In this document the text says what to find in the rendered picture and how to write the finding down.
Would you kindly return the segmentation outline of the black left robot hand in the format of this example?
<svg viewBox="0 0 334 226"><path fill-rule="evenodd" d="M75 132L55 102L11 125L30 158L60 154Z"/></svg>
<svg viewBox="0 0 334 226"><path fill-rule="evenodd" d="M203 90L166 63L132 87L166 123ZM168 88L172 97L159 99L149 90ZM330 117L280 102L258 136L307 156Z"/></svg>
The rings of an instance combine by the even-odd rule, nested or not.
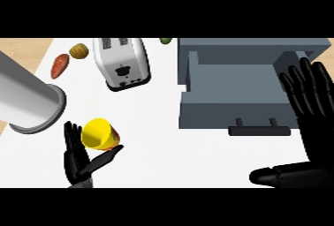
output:
<svg viewBox="0 0 334 226"><path fill-rule="evenodd" d="M123 145L116 146L104 152L95 159L89 158L85 144L82 142L83 127L72 122L64 124L64 138L67 150L64 152L64 170L66 176L72 183L72 188L94 187L94 172L109 165Z"/></svg>

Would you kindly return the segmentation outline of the brown potato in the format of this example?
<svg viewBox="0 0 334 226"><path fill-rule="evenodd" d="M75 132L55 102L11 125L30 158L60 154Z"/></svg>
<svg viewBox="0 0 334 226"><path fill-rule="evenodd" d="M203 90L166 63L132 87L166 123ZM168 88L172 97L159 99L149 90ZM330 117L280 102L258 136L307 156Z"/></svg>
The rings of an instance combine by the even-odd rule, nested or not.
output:
<svg viewBox="0 0 334 226"><path fill-rule="evenodd" d="M76 44L70 49L70 54L76 59L85 59L89 55L89 48L83 43Z"/></svg>

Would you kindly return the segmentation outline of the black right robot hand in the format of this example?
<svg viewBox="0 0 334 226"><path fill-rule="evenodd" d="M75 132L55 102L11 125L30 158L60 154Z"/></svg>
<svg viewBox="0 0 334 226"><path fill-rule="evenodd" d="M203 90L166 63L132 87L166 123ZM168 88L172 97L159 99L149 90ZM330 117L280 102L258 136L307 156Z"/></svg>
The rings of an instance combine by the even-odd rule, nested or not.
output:
<svg viewBox="0 0 334 226"><path fill-rule="evenodd" d="M280 74L299 124L310 161L258 169L256 185L274 188L334 188L334 81L321 62L301 58Z"/></svg>

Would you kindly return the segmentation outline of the grey cabinet body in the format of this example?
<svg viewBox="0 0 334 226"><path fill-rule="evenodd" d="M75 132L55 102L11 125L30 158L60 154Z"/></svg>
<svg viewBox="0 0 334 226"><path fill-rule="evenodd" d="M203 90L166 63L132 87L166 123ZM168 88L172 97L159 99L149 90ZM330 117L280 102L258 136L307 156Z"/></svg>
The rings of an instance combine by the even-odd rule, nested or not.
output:
<svg viewBox="0 0 334 226"><path fill-rule="evenodd" d="M329 38L180 38L178 84L185 84L191 52L200 64L274 64L287 51L305 51L316 60L330 46Z"/></svg>

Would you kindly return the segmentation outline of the yellow cup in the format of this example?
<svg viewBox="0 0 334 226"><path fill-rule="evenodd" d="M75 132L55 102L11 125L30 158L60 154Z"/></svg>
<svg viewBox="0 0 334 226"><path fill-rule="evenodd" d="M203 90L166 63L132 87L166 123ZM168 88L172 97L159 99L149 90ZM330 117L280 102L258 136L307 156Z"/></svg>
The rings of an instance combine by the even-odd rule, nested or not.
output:
<svg viewBox="0 0 334 226"><path fill-rule="evenodd" d="M104 118L94 119L83 127L83 145L97 150L112 150L120 143L120 136Z"/></svg>

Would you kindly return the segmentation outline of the silver toaster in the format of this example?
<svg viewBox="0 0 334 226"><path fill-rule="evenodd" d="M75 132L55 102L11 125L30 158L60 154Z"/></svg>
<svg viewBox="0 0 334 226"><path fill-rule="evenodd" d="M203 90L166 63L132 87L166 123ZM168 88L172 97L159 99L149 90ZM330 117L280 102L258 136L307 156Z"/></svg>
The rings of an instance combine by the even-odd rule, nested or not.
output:
<svg viewBox="0 0 334 226"><path fill-rule="evenodd" d="M119 92L151 81L151 64L141 38L94 38L94 51L112 91Z"/></svg>

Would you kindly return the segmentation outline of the grey open drawer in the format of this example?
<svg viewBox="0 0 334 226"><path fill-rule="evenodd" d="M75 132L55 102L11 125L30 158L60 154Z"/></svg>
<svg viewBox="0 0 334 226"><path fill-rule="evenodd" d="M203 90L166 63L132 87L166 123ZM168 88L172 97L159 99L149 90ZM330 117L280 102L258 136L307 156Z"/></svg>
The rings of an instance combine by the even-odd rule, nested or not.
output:
<svg viewBox="0 0 334 226"><path fill-rule="evenodd" d="M202 64L193 51L180 127L227 129L239 120L248 126L267 126L276 119L282 126L296 128L296 113L279 74L298 66L304 57L304 51L287 51L274 64Z"/></svg>

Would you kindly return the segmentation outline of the orange sweet potato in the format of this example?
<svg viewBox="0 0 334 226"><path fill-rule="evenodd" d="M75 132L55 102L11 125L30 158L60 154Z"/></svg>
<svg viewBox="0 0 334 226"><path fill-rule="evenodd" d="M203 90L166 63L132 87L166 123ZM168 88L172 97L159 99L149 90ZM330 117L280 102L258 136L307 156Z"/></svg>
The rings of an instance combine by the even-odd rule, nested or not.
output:
<svg viewBox="0 0 334 226"><path fill-rule="evenodd" d="M51 69L51 77L57 79L64 73L70 64L70 55L61 54L54 61L52 69Z"/></svg>

